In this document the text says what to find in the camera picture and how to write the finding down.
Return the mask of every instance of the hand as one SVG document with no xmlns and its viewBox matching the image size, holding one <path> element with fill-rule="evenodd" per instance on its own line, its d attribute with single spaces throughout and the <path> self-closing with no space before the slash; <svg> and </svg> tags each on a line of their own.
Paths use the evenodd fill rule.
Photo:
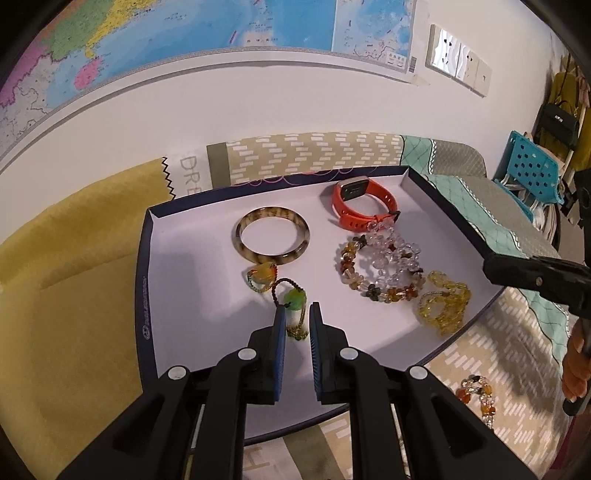
<svg viewBox="0 0 591 480">
<path fill-rule="evenodd" d="M 566 355 L 562 360 L 562 392 L 571 402 L 587 393 L 587 380 L 591 378 L 591 361 L 586 358 L 583 349 L 583 327 L 577 320 L 566 347 Z"/>
</svg>

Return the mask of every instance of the black handbag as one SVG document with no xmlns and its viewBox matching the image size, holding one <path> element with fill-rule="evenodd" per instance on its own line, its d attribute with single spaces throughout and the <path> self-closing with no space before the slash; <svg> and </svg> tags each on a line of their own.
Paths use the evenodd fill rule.
<svg viewBox="0 0 591 480">
<path fill-rule="evenodd" d="M 556 96 L 557 99 L 562 95 L 566 76 L 569 74 L 569 67 L 570 55 L 566 64 L 566 72 L 562 81 L 562 85 L 560 86 L 560 91 Z M 568 102 L 566 100 L 562 100 L 559 103 L 548 103 L 544 105 L 540 117 L 539 127 L 543 128 L 554 138 L 565 144 L 570 150 L 574 150 L 577 148 L 577 144 L 579 143 L 579 119 L 568 113 L 566 110 L 562 109 L 560 106 L 563 103 Z M 575 111 L 578 107 L 579 95 L 577 92 Z"/>
</svg>

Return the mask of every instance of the light switch panel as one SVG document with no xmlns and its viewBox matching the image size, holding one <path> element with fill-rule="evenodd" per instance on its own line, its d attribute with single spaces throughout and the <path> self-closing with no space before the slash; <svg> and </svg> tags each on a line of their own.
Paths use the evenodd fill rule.
<svg viewBox="0 0 591 480">
<path fill-rule="evenodd" d="M 456 79 L 468 88 L 476 85 L 476 76 L 480 59 L 470 47 L 462 44 L 460 46 L 460 57 L 458 59 Z"/>
<path fill-rule="evenodd" d="M 431 25 L 427 67 L 454 77 L 460 56 L 460 41 L 448 31 Z"/>
<path fill-rule="evenodd" d="M 491 89 L 491 79 L 492 69 L 486 64 L 484 60 L 481 60 L 478 63 L 474 91 L 483 97 L 487 96 L 489 90 Z"/>
</svg>

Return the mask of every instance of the map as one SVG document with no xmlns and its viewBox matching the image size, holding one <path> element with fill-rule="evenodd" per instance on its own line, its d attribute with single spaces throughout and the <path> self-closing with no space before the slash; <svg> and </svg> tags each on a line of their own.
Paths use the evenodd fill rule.
<svg viewBox="0 0 591 480">
<path fill-rule="evenodd" d="M 52 110 L 89 89 L 178 56 L 282 47 L 414 71 L 416 1 L 73 0 L 0 90 L 0 157 Z"/>
<path fill-rule="evenodd" d="M 333 51 L 405 71 L 415 0 L 338 0 Z"/>
</svg>

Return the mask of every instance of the green jade pendant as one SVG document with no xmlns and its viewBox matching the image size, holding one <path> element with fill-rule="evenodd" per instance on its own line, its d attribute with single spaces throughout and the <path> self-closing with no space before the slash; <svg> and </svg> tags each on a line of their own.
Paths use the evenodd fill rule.
<svg viewBox="0 0 591 480">
<path fill-rule="evenodd" d="M 301 310 L 306 305 L 306 292 L 292 288 L 283 297 L 283 305 L 286 310 Z"/>
</svg>

